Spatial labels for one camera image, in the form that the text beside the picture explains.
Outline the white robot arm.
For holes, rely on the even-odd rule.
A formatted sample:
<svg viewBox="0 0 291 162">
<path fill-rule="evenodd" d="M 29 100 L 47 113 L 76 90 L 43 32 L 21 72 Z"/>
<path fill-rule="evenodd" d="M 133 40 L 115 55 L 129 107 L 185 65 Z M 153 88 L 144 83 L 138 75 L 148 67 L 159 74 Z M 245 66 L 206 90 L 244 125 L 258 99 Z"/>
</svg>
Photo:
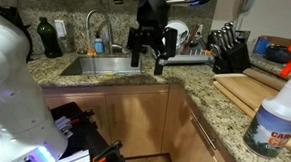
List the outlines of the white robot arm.
<svg viewBox="0 0 291 162">
<path fill-rule="evenodd" d="M 58 162 L 68 141 L 27 69 L 32 43 L 0 6 L 0 162 Z"/>
</svg>

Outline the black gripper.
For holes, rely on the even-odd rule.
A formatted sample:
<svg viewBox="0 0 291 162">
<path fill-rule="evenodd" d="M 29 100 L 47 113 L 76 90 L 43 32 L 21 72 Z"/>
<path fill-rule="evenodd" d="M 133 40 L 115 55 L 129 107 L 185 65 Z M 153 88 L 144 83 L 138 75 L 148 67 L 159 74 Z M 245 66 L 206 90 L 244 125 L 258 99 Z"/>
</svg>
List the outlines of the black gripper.
<svg viewBox="0 0 291 162">
<path fill-rule="evenodd" d="M 167 0 L 140 0 L 137 7 L 138 27 L 129 29 L 127 47 L 132 52 L 132 67 L 138 67 L 140 54 L 145 54 L 146 47 L 156 52 L 154 75 L 160 76 L 163 66 L 161 59 L 175 55 L 177 30 L 168 25 L 169 3 Z"/>
</svg>

